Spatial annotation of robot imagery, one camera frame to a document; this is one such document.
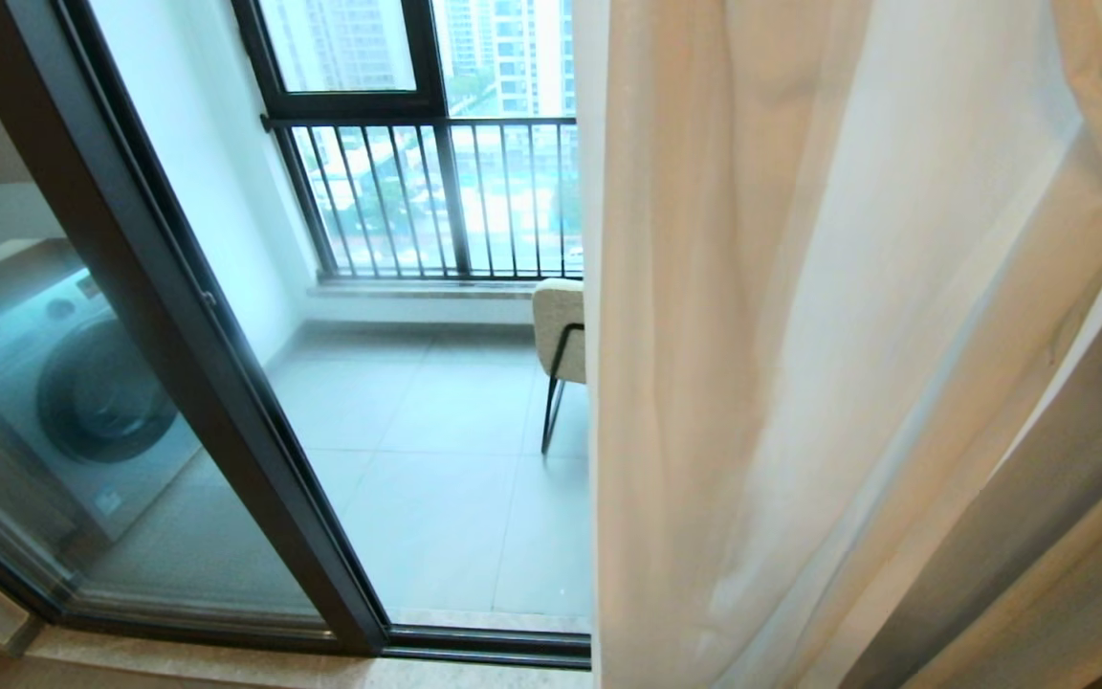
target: chair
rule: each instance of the chair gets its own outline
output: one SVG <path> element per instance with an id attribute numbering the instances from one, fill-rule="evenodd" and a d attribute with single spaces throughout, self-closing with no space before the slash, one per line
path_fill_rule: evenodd
<path id="1" fill-rule="evenodd" d="M 542 416 L 542 453 L 560 415 L 563 381 L 585 383 L 585 298 L 575 279 L 544 279 L 533 289 L 533 347 L 551 376 Z"/>

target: chair leg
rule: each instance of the chair leg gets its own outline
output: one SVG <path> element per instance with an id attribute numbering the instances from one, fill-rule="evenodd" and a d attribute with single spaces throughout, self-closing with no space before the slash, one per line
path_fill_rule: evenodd
<path id="1" fill-rule="evenodd" d="M 560 397 L 555 395 L 559 388 L 560 396 L 563 396 L 563 380 L 551 378 L 548 384 L 548 409 L 542 415 L 542 453 L 548 453 L 548 445 L 551 445 L 551 431 L 554 430 L 554 420 L 560 416 Z"/>

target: glass door frame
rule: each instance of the glass door frame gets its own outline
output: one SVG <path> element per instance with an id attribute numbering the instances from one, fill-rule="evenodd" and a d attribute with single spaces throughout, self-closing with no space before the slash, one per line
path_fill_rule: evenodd
<path id="1" fill-rule="evenodd" d="M 50 624 L 101 633 L 591 667 L 585 634 L 389 622 L 193 238 L 86 0 L 0 0 L 0 119 L 122 325 L 333 636 L 86 614 L 1 558 L 0 588 Z"/>

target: washing machine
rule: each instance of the washing machine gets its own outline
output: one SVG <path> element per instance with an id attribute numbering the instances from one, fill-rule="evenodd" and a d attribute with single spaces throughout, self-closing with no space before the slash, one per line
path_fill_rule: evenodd
<path id="1" fill-rule="evenodd" d="M 0 419 L 109 541 L 199 450 L 86 270 L 0 314 Z"/>

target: black metal railing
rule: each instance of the black metal railing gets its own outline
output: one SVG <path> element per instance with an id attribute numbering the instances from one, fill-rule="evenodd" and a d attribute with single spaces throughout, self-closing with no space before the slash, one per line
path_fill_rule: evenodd
<path id="1" fill-rule="evenodd" d="M 576 118 L 267 123 L 328 278 L 582 274 Z"/>

